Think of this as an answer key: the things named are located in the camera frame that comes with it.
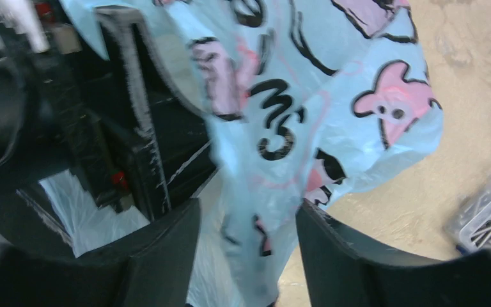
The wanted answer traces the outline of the light blue plastic bag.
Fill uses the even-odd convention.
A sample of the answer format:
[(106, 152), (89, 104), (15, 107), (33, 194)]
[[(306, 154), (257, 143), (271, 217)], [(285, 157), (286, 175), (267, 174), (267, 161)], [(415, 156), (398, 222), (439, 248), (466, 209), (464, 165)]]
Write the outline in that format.
[(222, 188), (203, 202), (189, 306), (273, 306), (304, 201), (328, 206), (431, 153), (440, 105), (406, 1), (65, 1), (132, 11), (187, 54)]

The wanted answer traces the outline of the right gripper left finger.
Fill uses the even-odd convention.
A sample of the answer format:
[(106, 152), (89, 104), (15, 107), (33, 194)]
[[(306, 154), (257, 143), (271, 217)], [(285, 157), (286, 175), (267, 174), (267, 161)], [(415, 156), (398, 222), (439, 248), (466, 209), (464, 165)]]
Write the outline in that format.
[(0, 205), (0, 306), (184, 306), (199, 222), (189, 199), (76, 258), (34, 210)]

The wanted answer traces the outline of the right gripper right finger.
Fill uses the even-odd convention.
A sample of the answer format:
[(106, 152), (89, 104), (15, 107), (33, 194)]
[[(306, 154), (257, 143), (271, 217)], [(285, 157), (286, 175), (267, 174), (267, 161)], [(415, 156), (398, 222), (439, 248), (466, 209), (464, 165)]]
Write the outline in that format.
[(447, 261), (419, 256), (308, 201), (296, 226), (312, 306), (491, 306), (491, 249)]

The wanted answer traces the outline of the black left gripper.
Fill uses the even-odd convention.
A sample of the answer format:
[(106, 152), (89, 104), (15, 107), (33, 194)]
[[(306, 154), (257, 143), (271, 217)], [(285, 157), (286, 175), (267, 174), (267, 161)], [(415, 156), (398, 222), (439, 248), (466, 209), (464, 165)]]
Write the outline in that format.
[(215, 171), (203, 120), (163, 81), (143, 14), (88, 15), (106, 59), (63, 8), (0, 8), (0, 196), (52, 209), (76, 255), (160, 219)]

